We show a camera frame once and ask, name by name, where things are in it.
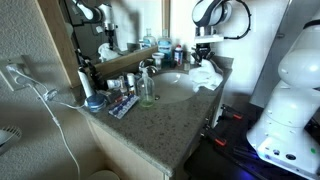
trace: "bottle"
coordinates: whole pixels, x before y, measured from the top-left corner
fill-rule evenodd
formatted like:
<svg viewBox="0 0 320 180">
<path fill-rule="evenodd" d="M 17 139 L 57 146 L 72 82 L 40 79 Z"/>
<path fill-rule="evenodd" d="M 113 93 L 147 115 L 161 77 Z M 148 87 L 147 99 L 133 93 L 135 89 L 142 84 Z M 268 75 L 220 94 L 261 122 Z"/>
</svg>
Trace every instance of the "bottle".
<svg viewBox="0 0 320 180">
<path fill-rule="evenodd" d="M 174 50 L 174 60 L 177 62 L 178 66 L 181 66 L 182 64 L 182 55 L 183 55 L 183 52 L 182 52 L 181 45 L 178 44 L 176 49 Z"/>
<path fill-rule="evenodd" d="M 156 45 L 156 38 L 151 35 L 151 28 L 147 28 L 147 35 L 143 37 L 143 49 Z"/>
<path fill-rule="evenodd" d="M 191 65 L 195 64 L 195 61 L 196 61 L 196 60 L 194 59 L 194 57 L 193 57 L 193 55 L 192 55 L 193 53 L 192 53 L 192 52 L 188 52 L 188 54 L 189 54 L 189 55 L 188 55 L 187 57 L 190 58 L 190 60 L 189 60 L 189 61 L 190 61 L 190 64 L 191 64 Z"/>
<path fill-rule="evenodd" d="M 154 82 L 148 76 L 147 69 L 142 69 L 142 77 L 137 82 L 139 104 L 142 107 L 151 107 L 154 104 Z"/>
<path fill-rule="evenodd" d="M 119 80 L 120 80 L 120 91 L 123 95 L 127 95 L 127 87 L 125 85 L 124 82 L 124 77 L 123 76 L 119 76 Z"/>
<path fill-rule="evenodd" d="M 86 71 L 83 67 L 79 67 L 78 74 L 79 74 L 84 92 L 86 94 L 86 97 L 88 98 L 88 97 L 94 95 L 95 91 L 91 88 L 90 82 L 88 80 L 88 76 L 87 76 Z"/>
<path fill-rule="evenodd" d="M 168 30 L 162 31 L 162 37 L 158 39 L 158 51 L 164 53 L 163 63 L 171 64 L 171 39 L 168 37 Z"/>
<path fill-rule="evenodd" d="M 127 74 L 128 79 L 128 85 L 129 85 L 129 94 L 136 94 L 136 87 L 135 87 L 135 80 L 134 80 L 134 74 L 128 73 Z"/>
</svg>

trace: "beige wall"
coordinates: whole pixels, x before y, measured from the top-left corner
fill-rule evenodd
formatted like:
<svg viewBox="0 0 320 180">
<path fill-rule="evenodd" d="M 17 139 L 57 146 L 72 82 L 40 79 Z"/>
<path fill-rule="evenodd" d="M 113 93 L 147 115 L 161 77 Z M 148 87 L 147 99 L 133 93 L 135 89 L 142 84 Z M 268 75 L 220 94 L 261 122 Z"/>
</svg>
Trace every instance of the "beige wall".
<svg viewBox="0 0 320 180">
<path fill-rule="evenodd" d="M 36 0 L 1 0 L 0 59 L 27 55 L 33 76 L 49 89 L 59 90 L 57 100 L 74 99 Z M 79 160 L 82 176 L 103 168 L 103 156 L 84 118 L 75 110 L 50 104 L 61 122 L 70 149 Z M 0 156 L 0 179 L 76 179 L 76 166 L 41 101 L 30 88 L 12 92 L 0 77 L 0 127 L 19 126 L 22 139 Z"/>
</svg>

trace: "white cable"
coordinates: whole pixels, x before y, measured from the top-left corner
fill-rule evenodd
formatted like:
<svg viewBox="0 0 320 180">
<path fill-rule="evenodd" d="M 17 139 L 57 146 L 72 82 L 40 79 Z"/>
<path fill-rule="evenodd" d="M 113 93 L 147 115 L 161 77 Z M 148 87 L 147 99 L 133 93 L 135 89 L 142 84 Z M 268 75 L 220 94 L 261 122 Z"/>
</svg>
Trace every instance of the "white cable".
<svg viewBox="0 0 320 180">
<path fill-rule="evenodd" d="M 52 100 L 53 102 L 56 102 L 56 103 L 59 103 L 59 104 L 61 104 L 61 105 L 65 105 L 65 106 L 67 106 L 67 107 L 69 107 L 69 108 L 72 108 L 72 109 L 80 109 L 80 108 L 82 108 L 83 106 L 85 106 L 85 104 L 82 104 L 81 106 L 71 106 L 71 105 L 69 105 L 69 104 L 66 104 L 66 103 L 63 103 L 63 102 L 60 102 L 60 101 L 55 101 L 55 100 Z"/>
<path fill-rule="evenodd" d="M 33 82 L 35 82 L 35 83 L 40 84 L 40 85 L 41 85 L 41 86 L 43 86 L 43 87 L 46 89 L 46 91 L 48 92 L 48 88 L 47 88 L 47 86 L 45 86 L 44 84 L 40 83 L 39 81 L 37 81 L 37 80 L 35 80 L 35 79 L 33 79 L 33 78 L 31 78 L 31 77 L 29 77 L 29 76 L 27 76 L 27 75 L 25 75 L 25 74 L 21 73 L 21 72 L 20 72 L 20 71 L 18 71 L 17 69 L 10 68 L 10 70 L 12 70 L 12 71 L 14 71 L 14 72 L 18 73 L 20 76 L 23 76 L 23 77 L 25 77 L 25 78 L 27 78 L 27 79 L 30 79 L 31 81 L 33 81 Z"/>
<path fill-rule="evenodd" d="M 74 163 L 76 164 L 77 166 L 77 171 L 78 171 L 78 180 L 80 180 L 80 166 L 79 166 L 79 163 L 77 161 L 77 159 L 74 157 L 74 155 L 72 154 L 69 146 L 68 146 L 68 143 L 66 141 L 66 138 L 64 136 L 64 133 L 61 129 L 61 126 L 60 126 L 60 123 L 59 123 L 59 120 L 54 116 L 54 114 L 52 113 L 51 109 L 49 108 L 48 104 L 46 103 L 46 101 L 43 99 L 43 97 L 41 96 L 41 94 L 39 93 L 39 91 L 32 85 L 29 84 L 29 86 L 36 92 L 36 94 L 38 95 L 38 97 L 41 99 L 41 101 L 43 102 L 44 106 L 47 108 L 47 110 L 49 111 L 50 115 L 52 116 L 52 120 L 56 123 L 56 125 L 58 126 L 60 132 L 61 132 L 61 136 L 62 136 L 62 139 L 63 139 L 63 142 L 64 142 L 64 145 L 66 147 L 66 149 L 68 150 L 70 156 L 72 157 Z"/>
</svg>

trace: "soap dispenser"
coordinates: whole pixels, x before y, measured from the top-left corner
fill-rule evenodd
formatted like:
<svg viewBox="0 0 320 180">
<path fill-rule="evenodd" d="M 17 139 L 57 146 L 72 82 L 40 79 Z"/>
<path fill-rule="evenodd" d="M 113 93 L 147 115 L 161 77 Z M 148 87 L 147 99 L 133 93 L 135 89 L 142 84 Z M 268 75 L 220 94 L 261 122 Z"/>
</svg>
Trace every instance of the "soap dispenser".
<svg viewBox="0 0 320 180">
<path fill-rule="evenodd" d="M 148 76 L 147 69 L 142 68 L 142 77 L 137 82 L 139 104 L 142 107 L 151 107 L 154 104 L 154 82 Z"/>
</svg>

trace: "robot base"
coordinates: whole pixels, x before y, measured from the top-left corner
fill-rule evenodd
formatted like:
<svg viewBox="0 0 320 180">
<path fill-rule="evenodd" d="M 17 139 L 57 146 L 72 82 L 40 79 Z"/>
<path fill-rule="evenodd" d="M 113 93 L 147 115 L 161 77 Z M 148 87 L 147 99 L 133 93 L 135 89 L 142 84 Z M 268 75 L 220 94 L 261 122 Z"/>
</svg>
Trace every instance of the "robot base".
<svg viewBox="0 0 320 180">
<path fill-rule="evenodd" d="M 320 179 L 320 147 L 303 128 L 282 125 L 263 112 L 247 139 L 262 160 L 307 179 Z"/>
</svg>

